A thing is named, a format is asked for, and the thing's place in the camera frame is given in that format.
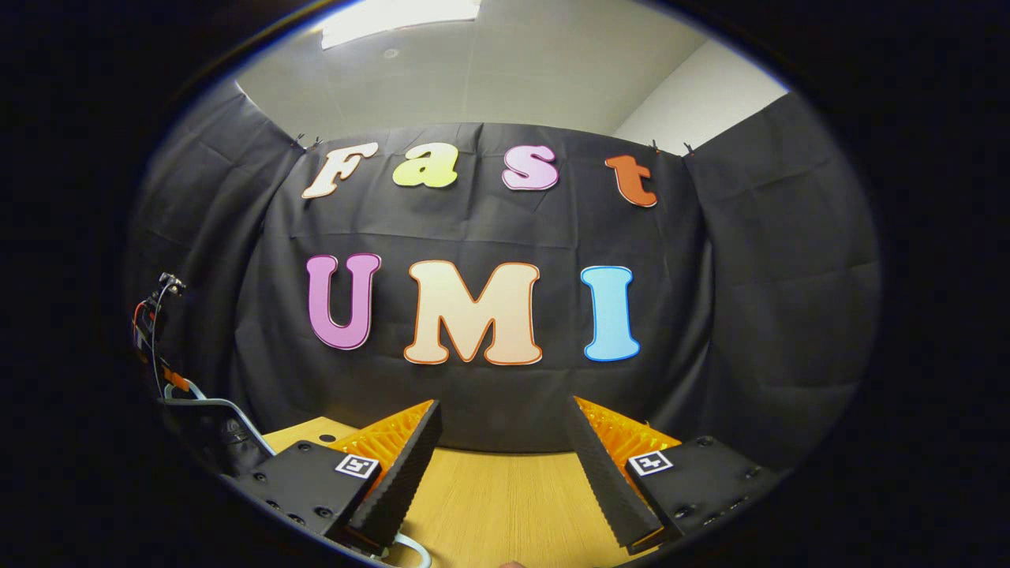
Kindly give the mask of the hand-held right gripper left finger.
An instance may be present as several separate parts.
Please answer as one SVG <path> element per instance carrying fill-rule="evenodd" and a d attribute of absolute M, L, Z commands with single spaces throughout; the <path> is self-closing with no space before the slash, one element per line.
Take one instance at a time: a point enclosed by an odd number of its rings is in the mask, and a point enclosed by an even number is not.
<path fill-rule="evenodd" d="M 234 483 L 279 518 L 376 554 L 394 543 L 441 434 L 428 400 L 329 443 L 299 439 Z"/>

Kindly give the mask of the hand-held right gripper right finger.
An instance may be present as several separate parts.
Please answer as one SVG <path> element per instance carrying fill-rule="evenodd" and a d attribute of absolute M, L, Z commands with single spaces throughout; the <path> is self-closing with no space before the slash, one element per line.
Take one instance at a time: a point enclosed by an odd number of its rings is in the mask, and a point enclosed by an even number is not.
<path fill-rule="evenodd" d="M 780 482 L 714 436 L 679 441 L 578 396 L 567 399 L 567 438 L 618 546 L 646 552 L 710 531 Z"/>

